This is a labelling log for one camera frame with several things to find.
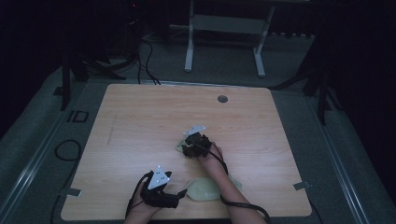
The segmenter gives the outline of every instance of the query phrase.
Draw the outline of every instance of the wooden surface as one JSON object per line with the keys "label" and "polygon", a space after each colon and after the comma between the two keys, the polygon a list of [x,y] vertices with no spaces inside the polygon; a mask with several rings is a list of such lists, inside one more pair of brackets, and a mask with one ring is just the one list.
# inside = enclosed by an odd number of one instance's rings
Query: wooden surface
{"label": "wooden surface", "polygon": [[[227,103],[218,101],[228,97]],[[271,92],[261,88],[109,85],[62,211],[65,220],[124,219],[137,181],[158,165],[172,171],[167,193],[177,193],[200,164],[175,150],[192,125],[223,150],[242,192],[272,217],[308,216],[311,207]],[[227,217],[219,201],[196,202],[187,195],[177,209],[154,219]]]}

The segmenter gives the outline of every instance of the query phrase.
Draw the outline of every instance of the white bracket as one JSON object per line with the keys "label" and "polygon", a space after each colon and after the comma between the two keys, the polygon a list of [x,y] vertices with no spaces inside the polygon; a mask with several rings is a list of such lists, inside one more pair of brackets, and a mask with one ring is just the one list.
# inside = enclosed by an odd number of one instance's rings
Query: white bracket
{"label": "white bracket", "polygon": [[202,130],[205,130],[205,129],[206,129],[206,127],[203,126],[203,125],[195,125],[195,124],[194,124],[194,125],[192,125],[192,128],[191,128],[189,131],[184,132],[183,135],[187,137],[187,136],[189,136],[189,135],[198,133],[198,132],[200,132],[200,131],[202,131]]}
{"label": "white bracket", "polygon": [[171,178],[165,174],[161,166],[157,166],[151,181],[148,183],[148,189],[155,189],[161,185],[167,184],[170,180]]}

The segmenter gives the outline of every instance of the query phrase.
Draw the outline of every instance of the desk leg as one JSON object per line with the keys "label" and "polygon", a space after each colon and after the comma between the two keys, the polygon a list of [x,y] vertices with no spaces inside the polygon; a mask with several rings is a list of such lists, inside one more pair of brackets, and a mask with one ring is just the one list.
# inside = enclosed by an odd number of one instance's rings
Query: desk leg
{"label": "desk leg", "polygon": [[189,45],[187,46],[186,63],[184,65],[184,71],[190,72],[192,69],[192,57],[194,53],[194,44],[192,41],[194,35],[194,1],[190,0],[190,26],[189,26]]}
{"label": "desk leg", "polygon": [[260,39],[260,43],[257,47],[253,48],[254,60],[256,61],[257,67],[257,75],[259,77],[265,77],[264,66],[262,65],[262,46],[264,45],[265,37],[268,35],[268,28],[270,27],[274,11],[275,7],[271,7],[270,11],[268,12],[266,23],[262,27],[262,38]]}

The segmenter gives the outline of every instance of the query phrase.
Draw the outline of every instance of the black cable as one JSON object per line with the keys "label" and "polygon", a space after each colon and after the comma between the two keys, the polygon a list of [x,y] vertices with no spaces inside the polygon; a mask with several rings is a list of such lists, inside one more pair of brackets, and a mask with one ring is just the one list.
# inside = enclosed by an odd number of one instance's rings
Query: black cable
{"label": "black cable", "polygon": [[157,84],[158,84],[158,85],[161,85],[160,80],[158,80],[158,78],[156,78],[155,76],[153,76],[153,75],[150,73],[150,71],[149,71],[149,59],[150,59],[151,54],[152,54],[152,45],[151,45],[148,41],[146,41],[146,40],[144,40],[144,39],[142,39],[142,42],[145,43],[145,44],[147,44],[147,45],[149,45],[149,47],[150,47],[150,51],[149,51],[149,54],[148,54],[148,58],[147,58],[147,60],[146,60],[146,72],[148,73],[148,76],[151,77],[151,79],[153,80],[153,82],[154,82],[155,85],[157,85]]}
{"label": "black cable", "polygon": [[134,203],[134,196],[136,195],[137,190],[139,189],[139,186],[142,184],[142,182],[143,182],[143,180],[144,180],[145,178],[149,177],[150,174],[151,174],[151,172],[146,173],[146,174],[143,175],[142,178],[140,178],[140,180],[137,182],[136,188],[134,188],[134,193],[132,194],[132,197],[131,197],[131,199],[130,199],[129,202],[128,202],[128,206],[127,206],[127,208],[126,208],[126,213],[125,213],[125,218],[128,217],[128,214],[129,214],[129,212],[131,211],[131,209],[133,209],[134,207],[138,206],[139,204],[141,204],[141,203],[143,203],[143,202],[145,201],[145,199],[144,199],[142,202],[133,205],[133,203]]}
{"label": "black cable", "polygon": [[[68,142],[75,143],[75,144],[78,146],[78,155],[77,155],[75,158],[65,158],[65,157],[62,157],[62,156],[59,154],[59,148],[60,148],[63,144],[68,143]],[[76,162],[75,165],[74,165],[74,167],[73,167],[73,170],[70,172],[69,176],[68,176],[68,177],[66,178],[66,180],[64,181],[64,184],[63,184],[63,186],[62,186],[62,188],[61,188],[61,190],[62,190],[62,189],[65,189],[65,188],[66,188],[66,186],[67,186],[68,182],[70,181],[72,175],[76,172],[76,170],[77,170],[77,168],[78,168],[78,164],[79,164],[79,161],[81,160],[81,156],[82,156],[82,147],[81,147],[81,144],[80,144],[78,141],[73,140],[73,139],[64,140],[64,141],[62,141],[62,142],[55,148],[55,156],[56,156],[56,158],[58,158],[58,159],[61,160],[61,161],[75,161],[75,162]],[[62,196],[62,195],[61,195],[61,190],[59,190],[58,196],[57,196],[57,198],[56,198],[56,200],[55,200],[55,203],[54,203],[53,206],[52,206],[52,211],[51,211],[51,213],[50,213],[50,223],[53,223],[53,222],[54,222],[54,221],[53,221],[53,217],[54,217],[54,213],[55,213],[55,207],[56,207],[56,205],[58,204],[58,202],[59,202],[59,200],[61,199],[61,196]]]}
{"label": "black cable", "polygon": [[137,68],[137,83],[140,84],[140,71],[142,70],[142,61],[140,60],[139,54],[137,54],[137,61],[139,62],[139,67]]}
{"label": "black cable", "polygon": [[308,198],[309,204],[311,204],[312,209],[314,209],[315,214],[317,214],[317,217],[319,219],[319,223],[323,224],[323,219],[321,218],[318,209],[312,204],[311,200]]}
{"label": "black cable", "polygon": [[[219,152],[221,158],[219,158],[219,157],[218,157],[217,155],[215,155],[213,152],[211,152],[210,150],[208,150],[208,149],[206,149],[206,148],[204,148],[204,147],[201,147],[201,146],[199,146],[199,145],[197,145],[197,144],[194,144],[194,145],[200,147],[200,148],[203,149],[205,152],[207,152],[207,153],[211,154],[212,156],[214,156],[214,157],[216,158],[216,160],[218,160],[218,161],[221,163],[221,165],[223,166],[225,173],[228,174],[227,165],[226,165],[226,163],[224,162],[224,159],[222,158],[222,155],[221,155],[221,153],[220,153],[220,151],[219,151],[218,146],[216,146],[216,144],[214,144],[214,143],[212,142],[212,145],[213,145],[213,146],[216,148],[216,150]],[[224,203],[225,205],[257,210],[257,211],[259,211],[259,212],[261,212],[261,213],[264,214],[264,220],[265,220],[268,224],[271,224],[271,223],[272,223],[272,222],[271,222],[271,218],[270,218],[269,214],[267,213],[267,211],[265,211],[265,209],[263,209],[262,207],[260,207],[260,206],[258,206],[258,205],[256,205],[256,204],[252,204],[252,203],[235,203],[235,202],[229,202],[229,201],[225,200],[221,195],[220,195],[220,199],[221,199],[221,202]]]}
{"label": "black cable", "polygon": [[136,60],[136,55],[129,55],[125,59],[124,62],[111,64],[111,65],[105,66],[105,68],[108,68],[112,71],[117,71],[117,70],[120,70],[121,68],[125,68],[126,66],[134,63],[135,60]]}

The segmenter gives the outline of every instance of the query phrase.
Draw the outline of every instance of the wire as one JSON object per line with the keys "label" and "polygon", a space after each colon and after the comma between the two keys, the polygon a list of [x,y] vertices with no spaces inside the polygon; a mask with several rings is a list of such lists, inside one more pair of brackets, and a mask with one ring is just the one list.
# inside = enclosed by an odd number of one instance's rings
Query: wire
{"label": "wire", "polygon": [[[211,152],[210,150],[208,150],[208,149],[206,149],[206,148],[204,148],[204,147],[201,147],[201,146],[199,146],[199,145],[197,145],[197,144],[193,144],[193,145],[200,147],[200,148],[203,149],[205,152],[207,152],[207,153],[211,154],[212,156],[214,156],[214,157],[216,158],[216,160],[218,160],[218,161],[221,163],[221,165],[223,166],[223,168],[224,168],[224,170],[225,170],[225,173],[228,174],[227,165],[226,165],[226,163],[224,162],[224,159],[223,159],[223,157],[222,157],[222,155],[221,155],[221,153],[220,153],[220,151],[219,151],[218,146],[216,146],[216,144],[213,143],[213,142],[211,142],[211,143],[212,143],[212,145],[216,148],[216,150],[217,150],[218,153],[220,154],[221,158],[219,158],[219,157],[218,157],[217,155],[215,155],[213,152]],[[257,211],[259,211],[259,212],[261,212],[261,213],[264,214],[264,220],[265,220],[268,224],[271,224],[271,223],[272,223],[272,222],[271,222],[271,218],[270,218],[269,214],[267,213],[267,211],[265,211],[265,209],[263,209],[262,207],[260,207],[260,206],[258,206],[258,205],[256,205],[256,204],[252,204],[252,203],[235,203],[235,202],[229,202],[229,201],[225,200],[221,195],[220,195],[220,199],[221,199],[221,202],[224,203],[225,205],[257,210]]]}
{"label": "wire", "polygon": [[146,72],[148,73],[148,76],[151,77],[151,79],[153,80],[153,82],[154,82],[155,85],[157,85],[157,84],[158,84],[158,85],[161,85],[160,80],[158,80],[158,78],[156,78],[155,76],[153,76],[153,75],[150,73],[150,71],[149,71],[149,59],[150,59],[151,54],[152,54],[152,45],[151,45],[148,41],[146,41],[146,40],[144,40],[144,39],[142,39],[142,42],[145,43],[145,44],[147,44],[147,45],[149,45],[149,47],[150,47],[150,51],[149,51],[149,54],[148,54],[148,58],[147,58],[147,60],[146,60]]}
{"label": "wire", "polygon": [[308,197],[308,201],[309,201],[309,204],[311,204],[312,209],[314,209],[315,214],[317,214],[317,217],[318,217],[318,219],[319,219],[319,223],[320,223],[320,224],[323,224],[323,219],[321,218],[321,216],[320,216],[320,214],[319,214],[319,212],[318,212],[318,209],[312,204],[312,202],[311,202],[311,200],[309,199],[309,197]]}
{"label": "wire", "polygon": [[[182,34],[187,34],[188,32],[189,32],[188,29],[182,30],[182,31],[173,32],[172,34],[169,34],[169,38],[172,38],[172,37],[175,37],[175,36],[178,36],[178,35],[182,35]],[[165,42],[166,41],[166,39],[161,38],[161,37],[149,38],[151,36],[155,36],[156,33],[157,32],[152,32],[151,34],[145,35],[143,37],[143,39],[148,41],[148,42],[151,42],[151,43],[158,43],[158,42]]]}
{"label": "wire", "polygon": [[152,82],[154,83],[154,85],[157,85],[156,77],[152,76],[152,75],[148,72],[147,67],[146,67],[145,65],[142,64],[142,60],[140,59],[140,55],[139,55],[139,54],[138,54],[138,58],[139,58],[139,60],[138,60],[138,61],[139,61],[139,70],[137,71],[137,76],[138,76],[137,82],[140,84],[140,72],[141,72],[142,67],[143,67],[143,68],[145,68],[146,73],[148,74],[148,77],[151,78],[151,80],[152,80]]}
{"label": "wire", "polygon": [[[63,156],[61,156],[61,155],[59,154],[59,148],[60,148],[63,144],[68,143],[68,142],[75,143],[75,144],[77,145],[77,147],[78,147],[78,155],[77,155],[75,158],[65,158],[65,157],[63,157]],[[75,161],[75,162],[76,162],[75,165],[74,165],[74,167],[73,167],[73,170],[70,172],[69,176],[68,176],[68,177],[66,178],[66,180],[64,181],[64,184],[63,184],[63,186],[62,186],[62,188],[61,188],[61,190],[62,190],[62,189],[65,189],[65,188],[66,188],[66,186],[67,186],[68,182],[70,181],[72,175],[76,172],[76,170],[77,170],[77,168],[78,168],[78,164],[79,164],[79,161],[81,160],[81,156],[82,156],[82,147],[81,147],[81,144],[80,144],[78,141],[73,140],[73,139],[64,140],[64,141],[62,141],[62,142],[55,148],[55,156],[56,156],[56,158],[58,158],[58,159],[61,160],[61,161]],[[52,211],[51,211],[51,213],[50,213],[50,222],[51,222],[51,223],[54,223],[54,220],[53,220],[53,219],[54,219],[54,214],[55,214],[55,207],[56,207],[56,205],[58,204],[59,200],[61,199],[61,196],[62,196],[62,195],[61,195],[61,190],[59,190],[58,196],[57,196],[57,198],[56,198],[56,200],[55,200],[55,202],[54,202],[54,204],[53,204],[53,206],[52,206]]]}
{"label": "wire", "polygon": [[145,175],[142,176],[142,178],[140,178],[140,180],[137,182],[136,188],[134,188],[134,193],[132,194],[131,199],[128,202],[128,206],[126,208],[126,213],[125,213],[125,218],[128,217],[129,212],[131,211],[131,209],[135,208],[136,206],[138,206],[139,204],[143,203],[146,199],[144,199],[143,201],[141,201],[140,203],[137,203],[135,205],[132,205],[134,202],[134,196],[137,193],[137,190],[139,189],[139,186],[142,184],[143,180],[147,177],[149,177],[149,175],[151,174],[151,172],[146,173]]}

